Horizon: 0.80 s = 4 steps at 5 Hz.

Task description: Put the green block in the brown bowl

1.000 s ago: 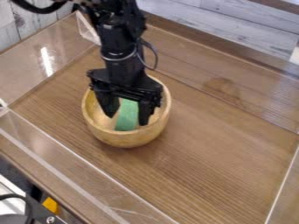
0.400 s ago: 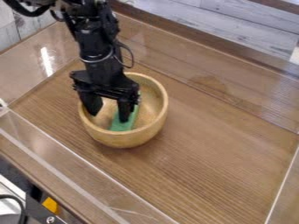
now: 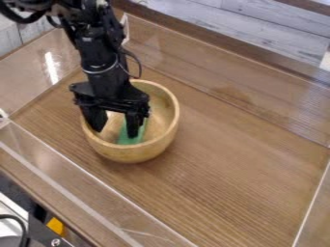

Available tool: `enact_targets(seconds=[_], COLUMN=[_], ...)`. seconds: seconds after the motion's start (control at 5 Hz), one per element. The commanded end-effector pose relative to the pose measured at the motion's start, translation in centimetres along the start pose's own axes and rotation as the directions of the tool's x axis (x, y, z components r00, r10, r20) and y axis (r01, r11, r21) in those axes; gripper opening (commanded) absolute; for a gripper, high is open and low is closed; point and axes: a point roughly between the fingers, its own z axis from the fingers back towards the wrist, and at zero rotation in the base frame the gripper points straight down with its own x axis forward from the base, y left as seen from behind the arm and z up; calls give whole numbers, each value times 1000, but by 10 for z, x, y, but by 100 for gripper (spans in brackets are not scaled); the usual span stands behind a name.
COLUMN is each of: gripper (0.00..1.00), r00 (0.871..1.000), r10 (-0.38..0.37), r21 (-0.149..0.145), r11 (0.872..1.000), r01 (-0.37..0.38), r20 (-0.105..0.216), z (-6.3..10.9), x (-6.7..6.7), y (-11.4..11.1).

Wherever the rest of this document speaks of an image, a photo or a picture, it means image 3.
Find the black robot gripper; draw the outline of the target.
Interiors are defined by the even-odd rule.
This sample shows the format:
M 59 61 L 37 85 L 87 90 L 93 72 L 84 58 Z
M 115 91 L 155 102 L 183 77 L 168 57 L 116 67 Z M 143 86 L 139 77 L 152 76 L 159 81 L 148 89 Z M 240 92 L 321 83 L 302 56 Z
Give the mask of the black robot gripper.
M 72 83 L 69 91 L 92 130 L 102 131 L 108 120 L 106 112 L 112 111 L 126 114 L 128 138 L 135 138 L 150 115 L 150 96 L 130 82 L 128 66 L 83 65 L 83 72 L 88 80 Z

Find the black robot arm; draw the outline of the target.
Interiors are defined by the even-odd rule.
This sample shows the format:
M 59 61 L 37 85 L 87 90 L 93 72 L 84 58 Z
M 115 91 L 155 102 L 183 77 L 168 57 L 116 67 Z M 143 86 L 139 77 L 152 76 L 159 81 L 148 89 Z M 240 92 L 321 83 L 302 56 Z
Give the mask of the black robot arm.
M 93 131 L 103 130 L 108 112 L 126 115 L 127 135 L 138 136 L 150 116 L 150 96 L 130 82 L 123 48 L 124 25 L 116 18 L 111 0 L 0 0 L 0 14 L 19 24 L 45 18 L 77 49 L 85 82 L 69 85 L 84 119 Z

